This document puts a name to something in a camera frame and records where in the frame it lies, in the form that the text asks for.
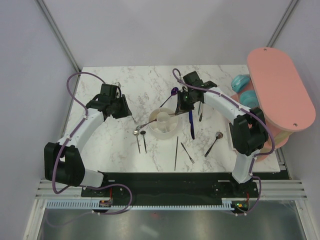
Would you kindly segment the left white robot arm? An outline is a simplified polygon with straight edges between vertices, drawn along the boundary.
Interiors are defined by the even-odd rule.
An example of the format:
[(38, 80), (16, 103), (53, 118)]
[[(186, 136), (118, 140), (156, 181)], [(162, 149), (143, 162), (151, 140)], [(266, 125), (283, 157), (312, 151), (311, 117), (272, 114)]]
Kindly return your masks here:
[(108, 117), (126, 118), (132, 113), (120, 83), (103, 83), (100, 93), (85, 106), (84, 112), (73, 130), (56, 143), (44, 147), (44, 176), (47, 180), (72, 187), (92, 187), (99, 197), (106, 196), (110, 185), (101, 172), (85, 168), (81, 152), (96, 129)]

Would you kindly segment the small dark two-prong fork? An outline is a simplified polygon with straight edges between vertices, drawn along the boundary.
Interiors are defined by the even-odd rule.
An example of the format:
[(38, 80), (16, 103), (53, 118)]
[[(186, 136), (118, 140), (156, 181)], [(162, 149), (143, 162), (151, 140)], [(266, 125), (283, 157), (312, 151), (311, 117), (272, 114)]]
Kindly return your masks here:
[(182, 142), (181, 142), (180, 144), (181, 144), (182, 148), (184, 149), (184, 151), (186, 152), (186, 154), (187, 154), (187, 156), (188, 156), (189, 160), (192, 162), (192, 164), (194, 164), (194, 163), (195, 163), (195, 161), (193, 160), (193, 158), (192, 158), (192, 157), (190, 156), (190, 154), (188, 153), (188, 151), (187, 151), (187, 149), (186, 149), (185, 145), (184, 145)]

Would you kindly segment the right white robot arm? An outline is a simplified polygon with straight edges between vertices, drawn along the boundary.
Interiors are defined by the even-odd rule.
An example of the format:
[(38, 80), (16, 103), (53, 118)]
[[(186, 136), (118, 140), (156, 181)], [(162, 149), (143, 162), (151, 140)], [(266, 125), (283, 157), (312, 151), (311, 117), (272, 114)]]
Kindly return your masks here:
[(214, 82), (203, 82), (196, 71), (181, 76), (180, 71), (174, 68), (172, 74), (183, 85), (177, 93), (177, 115), (194, 110), (194, 104), (201, 102), (217, 110), (232, 125), (232, 144), (238, 154), (232, 171), (235, 181), (229, 184), (229, 191), (235, 197), (242, 196), (247, 191), (246, 182), (252, 178), (255, 158), (261, 155), (265, 142), (272, 136), (263, 111), (238, 103)]

